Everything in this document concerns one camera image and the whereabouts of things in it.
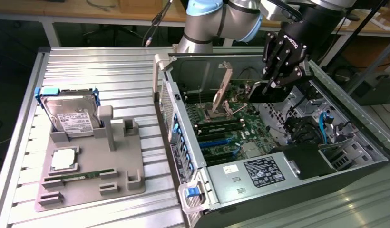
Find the wooden table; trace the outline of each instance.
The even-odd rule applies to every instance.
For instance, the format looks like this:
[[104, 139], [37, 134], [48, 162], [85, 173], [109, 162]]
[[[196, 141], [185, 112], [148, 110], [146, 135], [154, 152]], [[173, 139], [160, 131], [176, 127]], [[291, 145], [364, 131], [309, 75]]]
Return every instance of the wooden table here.
[[[117, 0], [92, 0], [101, 5], [117, 5]], [[64, 3], [46, 2], [42, 0], [0, 0], [0, 19], [38, 21], [42, 24], [50, 47], [60, 47], [60, 41], [53, 28], [54, 22], [117, 24], [117, 25], [150, 25], [154, 16], [152, 13], [120, 13], [118, 8], [109, 11], [89, 6], [85, 0], [65, 0]], [[365, 15], [356, 12], [360, 21], [352, 21], [347, 27], [341, 27], [339, 37], [328, 55], [320, 65], [325, 65], [344, 44], [353, 30], [357, 28]], [[184, 27], [185, 11], [178, 0], [172, 2], [160, 26]], [[260, 30], [279, 31], [280, 23], [263, 20]], [[371, 22], [363, 28], [360, 36], [390, 37], [390, 31], [384, 31]], [[232, 40], [225, 39], [224, 46], [231, 46]]]

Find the hard drive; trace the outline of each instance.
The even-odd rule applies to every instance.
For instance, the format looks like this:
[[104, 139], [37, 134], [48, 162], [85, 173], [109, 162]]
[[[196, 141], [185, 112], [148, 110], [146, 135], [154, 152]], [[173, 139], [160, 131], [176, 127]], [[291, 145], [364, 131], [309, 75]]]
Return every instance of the hard drive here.
[[93, 129], [101, 127], [97, 89], [36, 88], [34, 98], [48, 115], [53, 132], [65, 132], [72, 138], [93, 135]]

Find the robotic arm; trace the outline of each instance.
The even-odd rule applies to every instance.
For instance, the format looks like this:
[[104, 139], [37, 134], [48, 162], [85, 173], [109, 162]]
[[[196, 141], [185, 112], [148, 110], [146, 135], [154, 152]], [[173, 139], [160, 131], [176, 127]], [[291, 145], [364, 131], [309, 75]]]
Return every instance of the robotic arm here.
[[213, 36], [249, 41], [260, 28], [261, 15], [281, 21], [277, 34], [267, 32], [263, 79], [248, 99], [252, 103], [283, 101], [292, 86], [309, 80], [308, 60], [355, 0], [189, 0], [184, 36], [177, 52], [212, 52]]

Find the warning label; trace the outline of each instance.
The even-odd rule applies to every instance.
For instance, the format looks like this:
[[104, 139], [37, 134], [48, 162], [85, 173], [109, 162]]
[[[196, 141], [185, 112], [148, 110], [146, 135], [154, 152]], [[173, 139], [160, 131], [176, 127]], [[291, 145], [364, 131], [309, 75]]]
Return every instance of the warning label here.
[[247, 161], [244, 166], [257, 188], [285, 180], [272, 157]]
[[57, 117], [66, 134], [92, 131], [92, 123], [88, 113], [57, 114]]

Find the green circuit board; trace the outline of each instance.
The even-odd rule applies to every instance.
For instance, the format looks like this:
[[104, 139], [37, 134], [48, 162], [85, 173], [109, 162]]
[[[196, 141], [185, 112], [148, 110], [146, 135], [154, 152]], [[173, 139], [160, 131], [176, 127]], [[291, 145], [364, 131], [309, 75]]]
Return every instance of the green circuit board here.
[[[240, 83], [253, 83], [244, 80], [231, 81], [229, 88], [225, 92], [224, 99], [227, 100], [227, 105], [233, 112], [233, 114], [227, 114], [223, 107], [216, 109], [216, 112], [212, 113], [206, 110], [212, 107], [212, 102], [185, 104], [185, 109], [188, 117], [192, 123], [192, 126], [196, 124], [214, 123], [228, 120], [243, 119], [241, 129], [224, 132], [224, 138], [229, 139], [229, 143], [221, 146], [213, 146], [201, 149], [205, 161], [208, 165], [218, 163], [218, 161], [208, 161], [208, 158], [213, 158], [214, 155], [227, 154], [227, 158], [221, 159], [221, 163], [237, 161], [247, 159], [247, 155], [240, 150], [240, 146], [244, 143], [253, 142], [260, 150], [260, 154], [264, 155], [269, 152], [272, 147], [277, 146], [276, 140], [272, 138], [271, 134], [265, 130], [265, 125], [256, 113], [256, 108], [252, 103], [247, 102], [247, 96], [244, 94], [237, 94], [236, 88]], [[197, 138], [198, 143], [212, 142], [213, 140], [200, 141], [201, 137]]]

